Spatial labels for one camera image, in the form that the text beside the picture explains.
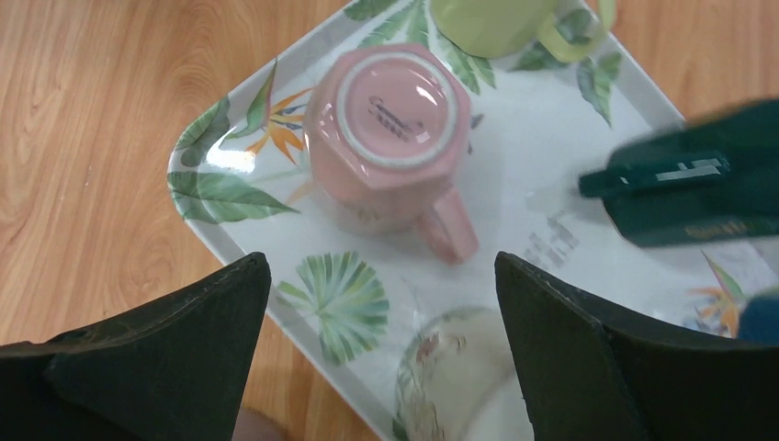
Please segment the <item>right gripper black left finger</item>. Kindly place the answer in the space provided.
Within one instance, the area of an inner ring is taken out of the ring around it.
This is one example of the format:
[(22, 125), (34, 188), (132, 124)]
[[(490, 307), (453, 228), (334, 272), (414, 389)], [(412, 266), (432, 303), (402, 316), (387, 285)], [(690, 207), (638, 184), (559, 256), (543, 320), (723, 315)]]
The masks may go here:
[(1, 348), (4, 440), (229, 440), (271, 272), (252, 252), (187, 286)]

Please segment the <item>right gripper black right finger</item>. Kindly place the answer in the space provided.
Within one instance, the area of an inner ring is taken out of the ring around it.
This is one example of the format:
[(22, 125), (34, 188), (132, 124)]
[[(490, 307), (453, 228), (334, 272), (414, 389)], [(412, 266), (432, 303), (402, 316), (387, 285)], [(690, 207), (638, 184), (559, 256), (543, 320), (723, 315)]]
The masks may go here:
[(535, 439), (778, 437), (778, 345), (649, 317), (514, 254), (494, 271)]

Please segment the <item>pink faceted mug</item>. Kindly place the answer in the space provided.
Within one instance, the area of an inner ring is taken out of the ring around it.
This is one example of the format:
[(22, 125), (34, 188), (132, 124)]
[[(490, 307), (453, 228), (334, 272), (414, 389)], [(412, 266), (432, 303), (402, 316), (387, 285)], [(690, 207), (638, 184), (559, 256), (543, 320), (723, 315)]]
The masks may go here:
[(454, 183), (470, 103), (419, 43), (340, 55), (303, 119), (312, 179), (334, 222), (358, 234), (413, 227), (450, 265), (471, 258), (480, 243)]

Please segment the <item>lime green faceted mug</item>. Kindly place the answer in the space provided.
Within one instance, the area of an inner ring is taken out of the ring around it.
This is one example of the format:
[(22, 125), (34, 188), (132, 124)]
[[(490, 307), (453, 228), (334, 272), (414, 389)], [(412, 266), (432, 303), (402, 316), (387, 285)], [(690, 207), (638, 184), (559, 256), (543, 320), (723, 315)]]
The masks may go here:
[(600, 27), (585, 44), (567, 42), (556, 28), (557, 1), (440, 0), (430, 3), (432, 19), (444, 37), (466, 54), (496, 59), (522, 49), (531, 40), (559, 62), (578, 62), (610, 33), (616, 2), (600, 1)]

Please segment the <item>purple mug black handle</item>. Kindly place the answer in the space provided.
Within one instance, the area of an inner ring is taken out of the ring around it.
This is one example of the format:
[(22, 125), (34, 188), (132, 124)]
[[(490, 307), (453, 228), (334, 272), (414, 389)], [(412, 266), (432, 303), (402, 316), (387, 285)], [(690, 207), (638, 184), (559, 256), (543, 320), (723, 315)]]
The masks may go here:
[(279, 426), (265, 415), (242, 408), (237, 415), (232, 441), (284, 441)]

